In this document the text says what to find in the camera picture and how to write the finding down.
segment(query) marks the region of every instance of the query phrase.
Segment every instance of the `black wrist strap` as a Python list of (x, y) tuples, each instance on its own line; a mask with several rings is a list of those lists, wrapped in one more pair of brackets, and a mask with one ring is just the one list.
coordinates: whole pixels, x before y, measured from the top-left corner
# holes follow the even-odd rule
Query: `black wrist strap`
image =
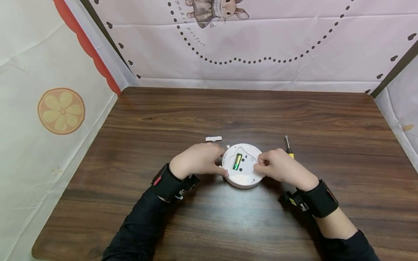
[(298, 189), (298, 191), (309, 212), (317, 218), (324, 218), (338, 208), (338, 201), (322, 180), (313, 190), (305, 192)]
[(181, 199), (184, 192), (191, 190), (200, 181), (195, 175), (179, 180), (170, 171), (169, 163), (158, 172), (151, 183), (151, 190), (165, 201), (170, 202), (176, 196)]

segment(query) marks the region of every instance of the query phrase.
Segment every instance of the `white round device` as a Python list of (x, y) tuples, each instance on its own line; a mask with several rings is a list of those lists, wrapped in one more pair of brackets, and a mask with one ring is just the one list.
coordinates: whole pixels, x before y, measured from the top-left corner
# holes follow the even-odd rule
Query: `white round device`
[(241, 189), (253, 188), (264, 178), (254, 172), (254, 164), (257, 163), (261, 151), (256, 147), (240, 143), (230, 146), (224, 153), (222, 167), (229, 173), (226, 180), (234, 187)]

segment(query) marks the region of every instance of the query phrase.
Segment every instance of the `screwdriver shaft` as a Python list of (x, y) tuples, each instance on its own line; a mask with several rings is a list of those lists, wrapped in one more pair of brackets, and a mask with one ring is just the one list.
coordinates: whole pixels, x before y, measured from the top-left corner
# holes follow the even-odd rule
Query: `screwdriver shaft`
[(290, 149), (289, 139), (288, 139), (287, 135), (285, 136), (285, 138), (286, 138), (286, 142), (287, 142), (287, 144), (288, 144), (288, 149)]

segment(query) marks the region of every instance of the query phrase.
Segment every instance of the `orange slice print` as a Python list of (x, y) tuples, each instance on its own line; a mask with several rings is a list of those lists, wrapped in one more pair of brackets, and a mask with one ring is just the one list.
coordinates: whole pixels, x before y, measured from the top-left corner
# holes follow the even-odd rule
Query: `orange slice print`
[(47, 91), (38, 104), (38, 115), (52, 133), (65, 135), (76, 131), (84, 121), (85, 106), (81, 96), (68, 88)]

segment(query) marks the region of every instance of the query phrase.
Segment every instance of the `red border trim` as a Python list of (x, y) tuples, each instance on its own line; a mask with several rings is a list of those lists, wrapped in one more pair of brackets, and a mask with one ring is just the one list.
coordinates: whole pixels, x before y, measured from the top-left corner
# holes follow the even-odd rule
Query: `red border trim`
[(88, 56), (93, 58), (94, 65), (96, 66), (97, 70), (100, 72), (101, 75), (103, 75), (103, 77), (106, 78), (107, 84), (109, 85), (110, 89), (119, 96), (121, 94), (121, 90), (119, 86), (116, 84), (115, 79), (112, 77), (109, 70), (103, 63), (102, 59), (100, 58), (96, 49), (90, 42), (86, 33), (83, 31), (80, 24), (77, 22), (70, 8), (67, 6), (64, 0), (53, 0), (53, 1), (55, 3), (55, 7), (59, 15), (61, 16), (62, 20), (64, 20), (67, 26), (73, 32), (75, 32), (83, 50), (87, 53)]

